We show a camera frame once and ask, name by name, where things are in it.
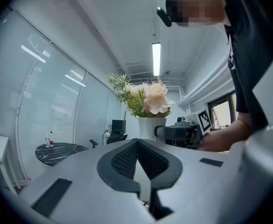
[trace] black chair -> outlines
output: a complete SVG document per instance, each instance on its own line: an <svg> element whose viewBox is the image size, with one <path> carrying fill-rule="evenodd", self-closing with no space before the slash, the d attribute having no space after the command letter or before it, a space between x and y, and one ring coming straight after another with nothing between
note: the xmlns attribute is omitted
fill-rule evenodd
<svg viewBox="0 0 273 224"><path fill-rule="evenodd" d="M109 138L115 138L115 137L122 137L123 136L123 130L114 130L110 133Z"/></svg>
<svg viewBox="0 0 273 224"><path fill-rule="evenodd" d="M107 144L123 141L126 140L126 138L127 134L123 135L123 130L115 130L110 133ZM93 148L95 148L95 145L98 145L94 140L90 140L90 142L93 144Z"/></svg>
<svg viewBox="0 0 273 224"><path fill-rule="evenodd" d="M109 137L107 140L107 144L123 141L123 140L126 140L126 138L127 138L127 134L120 137L112 137L112 138Z"/></svg>
<svg viewBox="0 0 273 224"><path fill-rule="evenodd" d="M93 148L95 148L95 145L98 145L94 140L90 140L91 144L93 144Z"/></svg>

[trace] ceiling light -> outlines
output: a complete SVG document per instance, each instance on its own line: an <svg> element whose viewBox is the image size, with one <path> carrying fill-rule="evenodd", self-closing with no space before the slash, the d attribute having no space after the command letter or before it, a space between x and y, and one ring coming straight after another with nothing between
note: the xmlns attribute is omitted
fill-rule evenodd
<svg viewBox="0 0 273 224"><path fill-rule="evenodd" d="M160 69L160 43L152 44L152 52L153 52L153 75L159 76Z"/></svg>
<svg viewBox="0 0 273 224"><path fill-rule="evenodd" d="M65 76L66 76L68 79L71 79L72 81L74 81L75 83L80 84L81 86L85 87L85 85L82 84L81 82L79 82L78 80L73 79L72 77L70 77L70 76L68 76L68 75L65 75Z"/></svg>
<svg viewBox="0 0 273 224"><path fill-rule="evenodd" d="M33 57L37 58L39 61L41 61L43 63L46 62L43 58L41 58L40 56L38 56L36 53L32 52L30 49L26 48L25 46L21 45L21 49L23 49L27 53L31 54Z"/></svg>

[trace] black shirt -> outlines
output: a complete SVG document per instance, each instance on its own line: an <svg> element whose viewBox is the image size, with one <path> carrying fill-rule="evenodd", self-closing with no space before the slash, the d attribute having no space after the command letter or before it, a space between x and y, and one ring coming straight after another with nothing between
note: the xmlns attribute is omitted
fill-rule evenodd
<svg viewBox="0 0 273 224"><path fill-rule="evenodd" d="M273 61L272 0L225 0L231 26L228 66L235 86L236 111L250 113L253 131L267 125L252 90Z"/></svg>

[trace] person's arm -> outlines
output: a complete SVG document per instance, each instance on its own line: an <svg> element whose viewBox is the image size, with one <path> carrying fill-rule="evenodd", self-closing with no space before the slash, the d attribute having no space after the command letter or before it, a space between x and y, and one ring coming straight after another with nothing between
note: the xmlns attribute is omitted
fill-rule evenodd
<svg viewBox="0 0 273 224"><path fill-rule="evenodd" d="M225 129L212 131L202 142L199 150L222 152L228 151L232 144L246 140L252 134L249 113L239 113L237 120Z"/></svg>

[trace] white vase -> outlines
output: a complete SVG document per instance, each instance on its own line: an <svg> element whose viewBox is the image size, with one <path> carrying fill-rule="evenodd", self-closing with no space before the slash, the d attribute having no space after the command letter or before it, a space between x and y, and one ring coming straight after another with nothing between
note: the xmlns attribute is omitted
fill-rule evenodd
<svg viewBox="0 0 273 224"><path fill-rule="evenodd" d="M138 118L140 127L140 139L153 140L164 143L164 139L155 137L154 129L156 126L165 126L166 118Z"/></svg>

